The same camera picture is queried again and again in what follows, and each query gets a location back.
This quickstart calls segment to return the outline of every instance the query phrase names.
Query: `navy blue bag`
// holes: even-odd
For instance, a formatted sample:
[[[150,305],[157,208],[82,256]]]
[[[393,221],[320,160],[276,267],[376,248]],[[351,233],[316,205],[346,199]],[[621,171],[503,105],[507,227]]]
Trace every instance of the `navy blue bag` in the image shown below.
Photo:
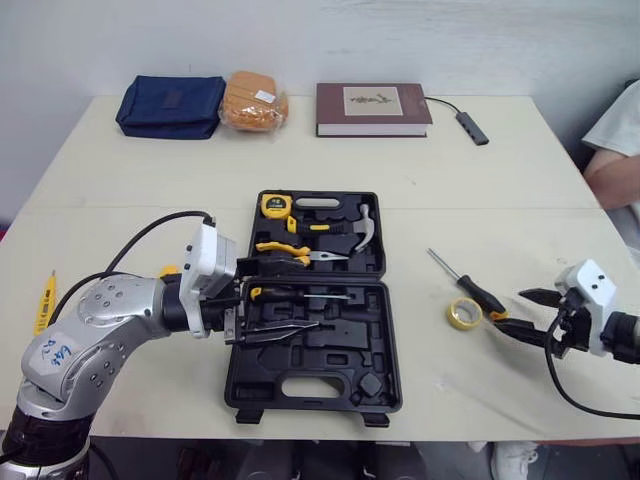
[[[137,76],[122,99],[116,122],[129,137],[209,138],[220,123],[222,77]]]

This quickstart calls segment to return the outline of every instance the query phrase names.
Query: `roll of tape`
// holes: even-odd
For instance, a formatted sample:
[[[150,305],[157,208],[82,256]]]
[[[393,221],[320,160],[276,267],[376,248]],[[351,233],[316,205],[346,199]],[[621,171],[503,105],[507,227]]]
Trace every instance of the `roll of tape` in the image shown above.
[[[458,330],[470,330],[482,321],[482,308],[470,298],[459,298],[449,305],[447,318]]]

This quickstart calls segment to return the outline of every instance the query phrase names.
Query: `black cable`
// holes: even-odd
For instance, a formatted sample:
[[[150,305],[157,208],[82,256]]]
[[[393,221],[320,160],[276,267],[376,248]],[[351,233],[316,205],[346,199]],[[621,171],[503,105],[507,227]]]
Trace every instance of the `black cable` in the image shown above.
[[[71,287],[69,291],[64,295],[64,297],[62,297],[62,300],[60,300],[60,303],[58,303],[58,305],[56,306],[56,309],[51,314],[51,319],[49,320],[49,324],[47,326],[50,326],[56,323],[56,321],[58,320],[58,317],[60,316],[60,312],[62,312],[62,309],[64,308],[65,304],[69,301],[69,299],[73,296],[73,294],[76,293],[83,285],[86,285],[92,280],[97,280],[98,278],[106,278],[106,277],[111,277],[113,275],[122,275],[123,274],[122,272],[114,272],[113,271],[114,268],[116,267],[116,265],[118,265],[118,263],[120,263],[122,258],[129,252],[129,250],[131,250],[131,248],[133,248],[133,246],[138,241],[140,241],[142,237],[144,237],[151,230],[162,225],[163,223],[167,223],[171,220],[175,220],[177,218],[183,218],[183,217],[202,217],[204,218],[205,222],[213,223],[213,217],[209,215],[207,212],[202,212],[200,210],[185,210],[183,212],[172,213],[170,215],[165,215],[164,217],[160,217],[154,222],[151,222],[149,225],[147,225],[138,233],[136,233],[133,236],[133,238],[127,242],[127,244],[122,248],[122,250],[118,252],[118,254],[111,261],[111,263],[109,264],[109,266],[104,272],[94,273],[93,275],[89,275],[88,277],[83,278],[82,280],[77,282],[73,287]]]
[[[119,480],[118,472],[116,472],[116,467],[113,466],[113,462],[109,460],[107,454],[104,453],[102,449],[93,442],[91,442],[91,444],[89,445],[89,449],[96,455],[96,457],[98,457],[102,461],[104,468],[106,468],[107,472],[109,472],[111,480]]]
[[[47,326],[49,327],[54,323],[56,323],[56,321],[58,320],[58,317],[60,316],[60,312],[62,312],[62,309],[64,308],[65,304],[69,301],[69,299],[73,296],[73,294],[76,293],[83,285],[86,285],[91,280],[96,280],[98,278],[112,277],[114,275],[124,275],[124,273],[123,272],[94,273],[92,275],[89,275],[88,277],[84,277],[82,280],[77,282],[73,287],[69,289],[67,293],[64,294],[64,297],[62,297],[62,300],[60,300],[60,303],[56,305],[56,309],[51,314],[51,318],[49,319],[49,323],[47,324]]]
[[[444,103],[445,105],[449,105],[451,108],[453,108],[456,112],[458,113],[462,113],[460,111],[460,109],[458,107],[456,107],[453,103],[449,103],[446,100],[440,100],[439,98],[434,98],[434,97],[424,97],[427,100],[431,100],[433,102],[440,102],[440,103]]]
[[[545,340],[544,340],[544,356],[547,360],[547,367],[549,368],[549,373],[551,374],[551,379],[553,380],[553,384],[555,385],[556,389],[558,390],[562,398],[564,398],[567,402],[569,402],[574,407],[582,410],[583,412],[590,413],[592,415],[598,415],[600,417],[608,417],[608,418],[620,418],[623,420],[640,420],[640,415],[635,413],[607,412],[605,410],[595,410],[593,408],[586,407],[581,403],[576,402],[573,398],[569,396],[567,392],[565,392],[564,388],[562,388],[562,385],[560,384],[560,379],[558,378],[558,374],[556,372],[556,367],[553,364],[551,348],[554,340],[553,333],[556,331],[556,328],[558,328],[558,325],[560,325],[560,322],[562,321],[564,316],[565,316],[565,312],[563,311],[558,312],[558,315],[551,323],[549,330],[547,330],[547,336],[545,337]]]
[[[138,241],[144,237],[147,233],[149,233],[154,228],[162,225],[163,223],[167,223],[171,220],[175,220],[177,218],[183,217],[202,217],[206,223],[213,223],[213,217],[209,215],[207,212],[202,212],[200,210],[186,210],[184,212],[172,213],[170,215],[165,215],[164,217],[159,218],[155,222],[151,222],[149,225],[144,227],[138,233],[136,233],[131,240],[118,252],[115,258],[111,261],[109,266],[106,268],[105,272],[112,272],[118,263],[122,260],[122,258],[133,248],[133,246],[138,243]]]

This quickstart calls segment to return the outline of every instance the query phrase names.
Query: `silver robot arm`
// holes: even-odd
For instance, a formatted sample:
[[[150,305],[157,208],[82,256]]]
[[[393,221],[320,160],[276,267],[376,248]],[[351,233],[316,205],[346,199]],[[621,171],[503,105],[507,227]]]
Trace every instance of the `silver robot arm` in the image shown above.
[[[164,287],[158,279],[116,275],[90,288],[27,348],[18,408],[57,421],[94,414],[129,355],[170,334],[161,318]]]
[[[2,438],[0,479],[84,479],[93,417],[126,360],[171,332],[222,330],[235,308],[235,244],[203,222],[174,282],[114,275],[85,291],[64,318],[34,338],[22,358],[17,408]],[[224,297],[216,301],[216,296]]]

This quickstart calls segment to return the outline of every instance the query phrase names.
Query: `yellow tape measure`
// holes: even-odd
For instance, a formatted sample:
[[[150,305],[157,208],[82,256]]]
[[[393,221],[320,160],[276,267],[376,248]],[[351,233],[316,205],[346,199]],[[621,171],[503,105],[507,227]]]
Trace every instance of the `yellow tape measure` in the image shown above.
[[[458,330],[471,330],[482,318],[482,308],[470,298],[459,298],[447,308],[447,319]]]
[[[260,210],[267,218],[282,220],[291,213],[292,199],[289,195],[265,193],[260,200]]]

